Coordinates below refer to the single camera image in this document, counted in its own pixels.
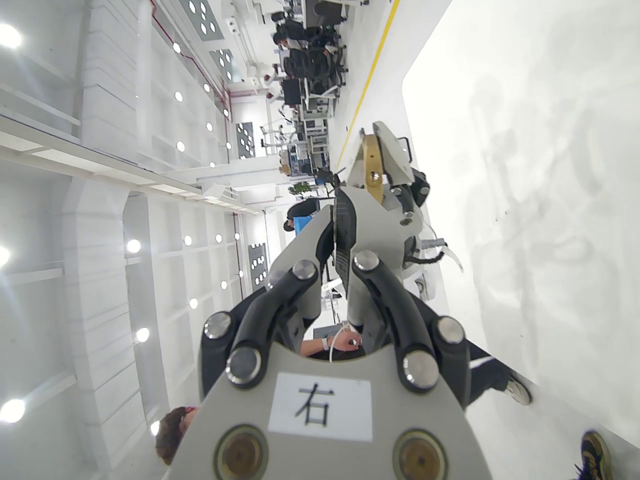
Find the brown hair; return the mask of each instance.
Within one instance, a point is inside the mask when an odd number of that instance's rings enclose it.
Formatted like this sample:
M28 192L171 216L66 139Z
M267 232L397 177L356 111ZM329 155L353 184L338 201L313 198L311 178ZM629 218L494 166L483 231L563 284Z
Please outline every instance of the brown hair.
M160 420L160 428L155 437L155 452L162 458L162 461L171 466L174 456L183 439L180 434L180 421L187 414L187 408L179 406L174 408Z

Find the metal bolt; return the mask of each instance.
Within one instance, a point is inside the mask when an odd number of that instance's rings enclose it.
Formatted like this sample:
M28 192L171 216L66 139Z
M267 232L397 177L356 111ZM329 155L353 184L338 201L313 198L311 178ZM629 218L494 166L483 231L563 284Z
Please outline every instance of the metal bolt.
M260 480L269 461L265 435L253 425L229 430L215 448L213 466L219 480Z
M438 333L450 345L459 345L465 338L465 329L453 317L442 317L438 321Z
M316 274L316 265L311 260L300 260L295 263L291 272L299 281L308 281Z
M434 388L438 382L440 370L436 359L422 350L408 353L402 360L404 377L415 387L422 390Z
M241 346L233 350L226 360L224 371L234 385L246 385L258 375L261 363L262 357L256 348Z
M233 436L222 449L222 467L232 478L251 478L260 466L261 449L253 434Z
M378 255L373 251L360 251L353 258L353 263L362 271L373 271L380 264Z
M204 323L204 334L212 339L224 337L231 326L231 315L226 311L218 311L211 315Z
M440 480L444 477L444 453L427 434L418 433L402 442L397 459L403 480Z

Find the black shirt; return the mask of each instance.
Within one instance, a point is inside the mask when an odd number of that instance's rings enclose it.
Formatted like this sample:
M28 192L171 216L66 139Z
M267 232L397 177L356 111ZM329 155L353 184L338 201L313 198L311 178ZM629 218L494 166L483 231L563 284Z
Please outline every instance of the black shirt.
M286 219L293 221L294 218L311 216L318 208L320 208L320 202L316 198L305 199L291 206L286 213Z

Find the person's arm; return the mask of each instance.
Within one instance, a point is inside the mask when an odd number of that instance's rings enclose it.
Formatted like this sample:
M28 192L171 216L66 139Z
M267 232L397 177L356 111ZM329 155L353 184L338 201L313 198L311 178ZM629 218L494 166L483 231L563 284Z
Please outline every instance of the person's arm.
M334 338L331 336L327 338L326 343L328 346L331 346ZM353 352L354 350L358 350L362 343L362 339L359 333L356 331L351 331L349 329L343 331L338 335L338 338L335 340L333 345L334 350L340 350L341 352ZM300 347L300 355L302 357L309 357L310 355L317 354L318 352L322 352L324 350L322 345L321 338L314 338L313 340L304 340L302 341L302 346Z

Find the yellow floor line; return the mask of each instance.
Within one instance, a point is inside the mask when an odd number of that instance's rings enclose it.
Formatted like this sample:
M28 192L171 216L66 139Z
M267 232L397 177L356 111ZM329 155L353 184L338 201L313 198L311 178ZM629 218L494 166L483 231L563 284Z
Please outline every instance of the yellow floor line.
M356 110L353 114L353 119L349 126L349 131L347 132L347 138L344 140L342 151L340 152L340 157L338 158L338 164L336 165L336 170L340 166L340 161L343 158L343 154L345 153L347 143L349 142L349 137L352 134L354 125L356 124L356 118L358 117L362 103L364 102L365 95L367 94L367 90L369 89L371 78L373 77L373 72L376 70L378 59L380 58L380 53L382 53L382 48L384 48L385 46L387 35L389 34L389 30L391 29L391 23L393 23L394 17L396 16L396 10L398 9L398 4L400 4L400 0L393 0L393 5L391 5L391 12L389 13L389 17L386 19L386 25L384 25L384 30L382 31L382 37L380 38L380 43L377 45L377 51L375 51L375 57L373 57L373 63L371 64L371 69L368 72L368 77L366 78L364 89L362 89L362 95L360 96L358 105L356 106Z

